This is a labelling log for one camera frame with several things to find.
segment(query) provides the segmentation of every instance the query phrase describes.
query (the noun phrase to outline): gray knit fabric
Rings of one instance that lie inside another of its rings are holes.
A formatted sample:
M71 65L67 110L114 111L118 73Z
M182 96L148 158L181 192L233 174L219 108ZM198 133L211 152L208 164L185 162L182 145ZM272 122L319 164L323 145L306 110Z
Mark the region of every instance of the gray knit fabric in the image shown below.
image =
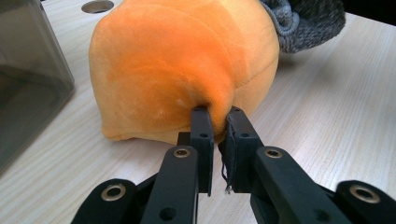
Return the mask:
M346 23L341 0L261 0L282 52L296 53L338 35Z

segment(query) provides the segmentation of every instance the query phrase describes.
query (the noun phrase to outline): metal bolt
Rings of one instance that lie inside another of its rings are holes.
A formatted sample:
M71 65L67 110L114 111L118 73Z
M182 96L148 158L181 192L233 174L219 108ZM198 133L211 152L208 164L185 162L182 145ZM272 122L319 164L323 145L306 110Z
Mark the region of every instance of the metal bolt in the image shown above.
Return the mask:
M109 185L105 190L102 191L102 199L107 202L114 202L122 196L124 196L126 192L125 186L122 184L115 184L115 185Z
M267 157L271 157L274 159L279 159L283 156L282 153L276 149L267 149L264 151L264 153Z
M352 185L349 191L353 196L366 203L379 203L381 201L375 192L361 185Z
M174 151L174 156L178 158L186 158L190 156L190 154L191 154L190 151L186 148L179 148Z

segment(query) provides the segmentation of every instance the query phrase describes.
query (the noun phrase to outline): orange plush toy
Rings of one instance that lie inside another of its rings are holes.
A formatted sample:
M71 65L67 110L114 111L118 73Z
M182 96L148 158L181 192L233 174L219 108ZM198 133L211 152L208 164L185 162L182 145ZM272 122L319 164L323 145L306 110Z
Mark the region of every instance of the orange plush toy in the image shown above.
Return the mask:
M205 105L215 136L232 105L252 113L276 73L279 40L258 0L126 0L97 24L92 86L103 134L174 144Z

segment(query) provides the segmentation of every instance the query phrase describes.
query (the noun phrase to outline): gray container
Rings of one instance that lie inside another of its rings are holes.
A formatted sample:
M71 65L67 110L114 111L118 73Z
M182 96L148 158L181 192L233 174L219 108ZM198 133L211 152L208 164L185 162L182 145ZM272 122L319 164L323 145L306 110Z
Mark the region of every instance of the gray container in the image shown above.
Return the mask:
M0 173L70 98L74 79L38 0L0 1Z

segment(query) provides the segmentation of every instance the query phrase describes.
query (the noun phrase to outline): table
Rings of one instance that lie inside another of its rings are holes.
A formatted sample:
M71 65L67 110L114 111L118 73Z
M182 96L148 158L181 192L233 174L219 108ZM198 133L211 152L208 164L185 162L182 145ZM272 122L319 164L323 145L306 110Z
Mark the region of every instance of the table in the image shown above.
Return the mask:
M69 223L97 185L111 178L142 182L159 171L171 147L102 136L88 47L108 12L82 12L87 2L42 2L76 91L0 173L0 223ZM396 198L396 27L346 18L345 29L327 43L280 55L274 84L250 120L265 145L286 149L320 185L335 190L338 182L357 179ZM249 195L225 193L218 150L214 166L212 197L200 195L198 223L255 223Z

